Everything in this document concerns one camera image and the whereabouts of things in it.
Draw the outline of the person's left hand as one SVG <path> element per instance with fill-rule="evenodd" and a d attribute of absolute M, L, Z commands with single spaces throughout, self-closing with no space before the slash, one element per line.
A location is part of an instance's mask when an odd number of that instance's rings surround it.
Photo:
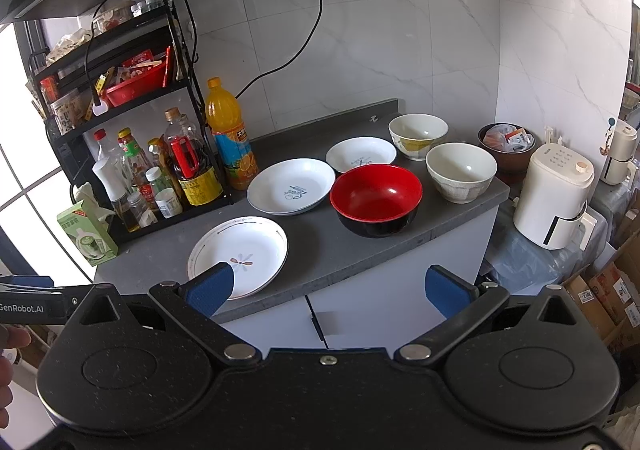
<path fill-rule="evenodd" d="M 29 332 L 22 326 L 9 326 L 2 324 L 1 326 L 1 350 L 5 349 L 21 349 L 27 347 L 32 341 Z M 8 427 L 10 416 L 8 407 L 13 401 L 13 394 L 10 385 L 13 380 L 13 366 L 7 358 L 1 357 L 1 373 L 0 373 L 0 414 L 1 428 L 4 430 Z"/>

